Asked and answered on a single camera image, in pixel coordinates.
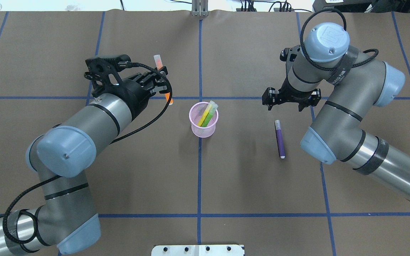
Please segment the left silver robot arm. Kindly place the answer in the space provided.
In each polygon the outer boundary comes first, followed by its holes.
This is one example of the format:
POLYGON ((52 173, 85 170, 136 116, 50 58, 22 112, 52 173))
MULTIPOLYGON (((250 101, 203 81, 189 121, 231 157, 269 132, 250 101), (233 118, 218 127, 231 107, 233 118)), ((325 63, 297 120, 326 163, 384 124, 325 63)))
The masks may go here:
POLYGON ((27 165, 40 179, 0 215, 0 256, 27 256, 56 246, 75 254, 101 237, 98 213, 85 169, 107 146, 127 138, 120 133, 157 92, 171 93, 165 66, 141 63, 89 64, 84 77, 94 100, 67 121, 37 137, 27 165))

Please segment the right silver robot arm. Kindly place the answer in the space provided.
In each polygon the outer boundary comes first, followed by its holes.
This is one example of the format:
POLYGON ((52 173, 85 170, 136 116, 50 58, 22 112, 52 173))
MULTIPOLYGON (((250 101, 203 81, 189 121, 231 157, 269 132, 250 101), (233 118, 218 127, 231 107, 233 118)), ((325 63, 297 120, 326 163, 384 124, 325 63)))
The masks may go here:
POLYGON ((286 48, 280 59, 287 76, 280 89, 265 90, 262 104, 268 109, 286 102, 298 103, 299 111, 316 106, 319 83, 334 86, 301 148, 325 164, 346 162, 410 201, 410 156, 359 127, 372 106, 393 101, 405 75, 350 45, 346 29, 331 22, 314 26, 301 45, 286 48))

